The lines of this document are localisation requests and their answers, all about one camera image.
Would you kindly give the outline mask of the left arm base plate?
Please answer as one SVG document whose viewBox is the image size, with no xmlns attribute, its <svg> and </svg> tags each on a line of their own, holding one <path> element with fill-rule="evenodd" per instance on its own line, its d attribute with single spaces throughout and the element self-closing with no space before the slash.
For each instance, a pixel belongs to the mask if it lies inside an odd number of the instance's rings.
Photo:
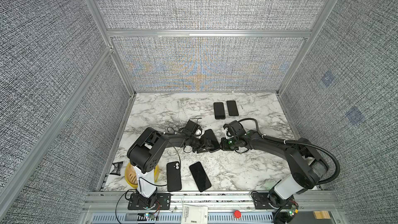
<svg viewBox="0 0 398 224">
<path fill-rule="evenodd" d="M 171 194 L 154 193 L 151 197 L 146 198 L 141 194 L 127 194 L 127 209 L 133 210 L 169 210 L 171 204 Z"/>
</svg>

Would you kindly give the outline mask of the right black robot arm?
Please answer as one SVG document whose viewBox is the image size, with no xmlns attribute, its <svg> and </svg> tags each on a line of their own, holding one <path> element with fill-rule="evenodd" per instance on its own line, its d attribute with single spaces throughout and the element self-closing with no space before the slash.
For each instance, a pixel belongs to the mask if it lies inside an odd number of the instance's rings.
<svg viewBox="0 0 398 224">
<path fill-rule="evenodd" d="M 220 147 L 224 151 L 238 151 L 239 148 L 260 150 L 287 161 L 290 175 L 268 193 L 270 205 L 274 208 L 287 204 L 295 194 L 313 189 L 329 170 L 319 150 L 306 139 L 283 140 L 250 130 L 241 136 L 227 135 L 221 139 Z"/>
</svg>

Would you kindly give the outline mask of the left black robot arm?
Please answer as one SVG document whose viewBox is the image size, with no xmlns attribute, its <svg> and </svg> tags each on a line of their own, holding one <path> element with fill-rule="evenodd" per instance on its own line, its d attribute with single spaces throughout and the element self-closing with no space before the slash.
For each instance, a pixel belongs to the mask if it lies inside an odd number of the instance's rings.
<svg viewBox="0 0 398 224">
<path fill-rule="evenodd" d="M 147 207 L 155 204 L 159 185 L 154 182 L 154 170 L 166 148 L 191 147 L 193 153 L 215 152 L 220 149 L 214 132 L 201 127 L 180 128 L 161 132 L 148 127 L 127 151 L 130 165 L 137 178 L 139 199 Z"/>
</svg>

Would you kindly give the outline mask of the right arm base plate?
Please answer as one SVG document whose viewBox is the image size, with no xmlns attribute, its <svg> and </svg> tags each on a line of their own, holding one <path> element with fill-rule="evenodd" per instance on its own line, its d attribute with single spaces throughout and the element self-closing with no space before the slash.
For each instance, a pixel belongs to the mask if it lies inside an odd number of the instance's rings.
<svg viewBox="0 0 398 224">
<path fill-rule="evenodd" d="M 269 200 L 268 192 L 252 191 L 250 196 L 254 202 L 255 209 L 274 209 Z"/>
</svg>

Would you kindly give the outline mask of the black phone screen up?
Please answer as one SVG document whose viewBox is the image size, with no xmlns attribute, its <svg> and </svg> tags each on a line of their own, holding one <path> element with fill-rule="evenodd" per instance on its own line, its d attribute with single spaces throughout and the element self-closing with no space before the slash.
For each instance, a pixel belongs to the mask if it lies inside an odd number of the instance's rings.
<svg viewBox="0 0 398 224">
<path fill-rule="evenodd" d="M 235 100 L 232 101 L 227 101 L 227 108 L 228 108 L 228 113 L 229 116 L 239 116 L 237 104 Z"/>
</svg>

